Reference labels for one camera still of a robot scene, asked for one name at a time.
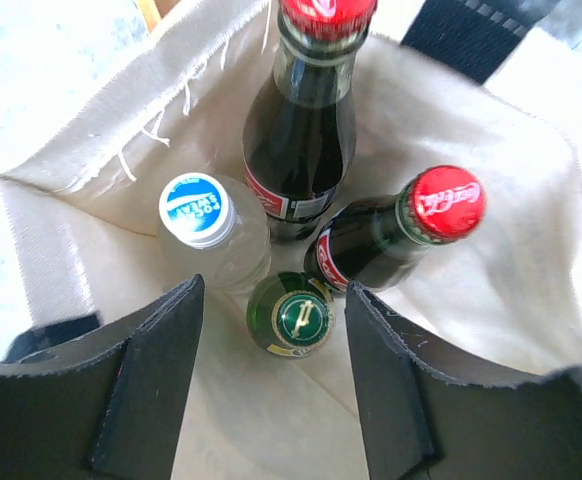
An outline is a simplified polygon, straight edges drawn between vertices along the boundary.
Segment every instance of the water bottle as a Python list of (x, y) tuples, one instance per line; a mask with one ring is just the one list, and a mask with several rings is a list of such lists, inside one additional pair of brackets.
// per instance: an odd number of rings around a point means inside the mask
[(199, 273), (208, 287), (241, 294), (268, 274), (266, 213), (244, 184), (186, 173), (164, 188), (158, 210), (160, 248), (180, 280)]

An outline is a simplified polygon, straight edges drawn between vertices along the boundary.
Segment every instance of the bottle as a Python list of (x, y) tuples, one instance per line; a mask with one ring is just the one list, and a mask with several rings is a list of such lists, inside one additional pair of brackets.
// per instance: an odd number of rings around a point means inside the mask
[(181, 279), (200, 273), (209, 287), (244, 293), (268, 274), (266, 214), (244, 184), (186, 173), (164, 188), (158, 209), (160, 248)]
[(336, 292), (353, 280), (382, 291), (405, 279), (428, 248), (474, 231), (485, 208), (471, 173), (430, 168), (398, 195), (357, 200), (336, 213), (307, 249), (304, 269)]
[(305, 273), (265, 278), (247, 305), (247, 327), (255, 343), (282, 357), (315, 353), (329, 337), (334, 318), (329, 290)]
[(351, 73), (377, 0), (280, 0), (281, 41), (243, 132), (247, 185), (271, 238), (316, 229), (353, 159)]

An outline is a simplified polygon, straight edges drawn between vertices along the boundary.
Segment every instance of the dark bottle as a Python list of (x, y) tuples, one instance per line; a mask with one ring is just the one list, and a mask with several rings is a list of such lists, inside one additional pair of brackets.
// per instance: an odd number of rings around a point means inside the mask
[(430, 168), (398, 195), (357, 200), (335, 214), (309, 246), (304, 269), (339, 292), (353, 280), (384, 290), (406, 278), (429, 247), (469, 235), (485, 207), (471, 173)]
[(273, 71), (243, 133), (273, 241), (311, 235), (355, 154), (351, 73), (377, 0), (280, 0)]
[(280, 272), (262, 280), (247, 306), (247, 326), (255, 343), (282, 357), (311, 355), (333, 329), (333, 298), (306, 273)]

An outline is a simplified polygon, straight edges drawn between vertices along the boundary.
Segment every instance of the beige fabric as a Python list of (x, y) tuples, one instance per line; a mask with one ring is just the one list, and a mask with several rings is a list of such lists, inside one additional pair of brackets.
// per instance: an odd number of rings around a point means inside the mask
[[(397, 192), (430, 165), (466, 166), (487, 190), (483, 226), (381, 298), (496, 362), (582, 363), (582, 60), (534, 30), (479, 88), (397, 45), (421, 3), (380, 3), (373, 28), (389, 38), (358, 57), (359, 146), (333, 208)], [(113, 321), (178, 280), (152, 236), (160, 190), (192, 170), (241, 178), (275, 11), (269, 22), (263, 1), (180, 3), (141, 56), (1, 175), (0, 268), (17, 295), (0, 311), (45, 322), (97, 308)], [(299, 269), (305, 247), (275, 247), (272, 270)], [(284, 362), (250, 342), (244, 302), (209, 294), (174, 478), (365, 478), (342, 303), (330, 342)], [(26, 323), (6, 318), (4, 331)]]

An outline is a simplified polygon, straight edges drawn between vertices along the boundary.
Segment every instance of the blue and white bottle cap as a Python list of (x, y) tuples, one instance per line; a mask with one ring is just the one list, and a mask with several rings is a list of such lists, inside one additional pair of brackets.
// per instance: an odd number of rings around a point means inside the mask
[(231, 233), (235, 207), (227, 191), (204, 173), (171, 180), (158, 204), (164, 226), (182, 243), (197, 249), (218, 245)]

